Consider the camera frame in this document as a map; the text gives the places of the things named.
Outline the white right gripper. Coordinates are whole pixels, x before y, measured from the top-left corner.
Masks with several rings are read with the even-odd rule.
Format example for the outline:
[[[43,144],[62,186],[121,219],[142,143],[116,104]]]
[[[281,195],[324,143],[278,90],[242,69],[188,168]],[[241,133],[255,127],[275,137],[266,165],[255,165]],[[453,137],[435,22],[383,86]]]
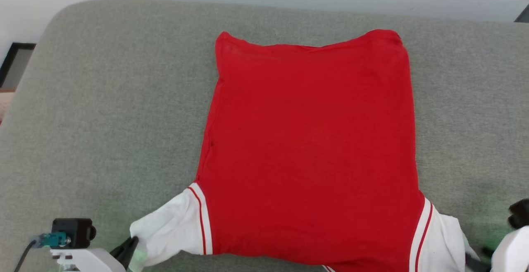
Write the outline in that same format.
[[[491,266],[465,253],[465,268],[471,272],[527,272],[529,267],[529,227],[508,233],[491,259]]]

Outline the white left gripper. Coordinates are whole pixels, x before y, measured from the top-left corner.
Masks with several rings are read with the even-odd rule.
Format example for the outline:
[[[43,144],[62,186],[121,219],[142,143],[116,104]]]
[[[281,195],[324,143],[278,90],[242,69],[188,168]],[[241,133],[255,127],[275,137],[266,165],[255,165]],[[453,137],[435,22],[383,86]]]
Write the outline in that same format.
[[[104,249],[51,249],[63,271],[125,272],[137,248],[138,237],[128,237],[110,253]]]

